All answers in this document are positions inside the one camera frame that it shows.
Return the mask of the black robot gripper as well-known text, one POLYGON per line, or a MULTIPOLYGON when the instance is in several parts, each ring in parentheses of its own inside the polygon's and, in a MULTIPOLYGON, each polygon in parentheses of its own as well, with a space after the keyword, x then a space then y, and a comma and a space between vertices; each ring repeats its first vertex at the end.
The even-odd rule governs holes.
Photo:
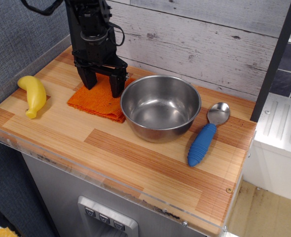
POLYGON ((119 45, 115 31, 105 31, 97 36, 86 36, 80 32, 76 40, 78 45, 73 47, 72 54, 84 86, 91 90, 96 85, 96 72, 110 75, 112 96, 119 97, 128 79, 128 65, 116 55, 119 45))

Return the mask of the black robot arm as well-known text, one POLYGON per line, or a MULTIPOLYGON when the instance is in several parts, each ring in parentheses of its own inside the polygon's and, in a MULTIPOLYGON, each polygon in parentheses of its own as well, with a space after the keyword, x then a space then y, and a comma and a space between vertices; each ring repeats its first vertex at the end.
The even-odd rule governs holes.
POLYGON ((74 65, 87 89, 97 83, 97 74, 109 78, 112 96, 121 95, 128 79, 127 63, 116 52, 118 25, 110 22, 111 7, 104 0, 65 1, 74 65))

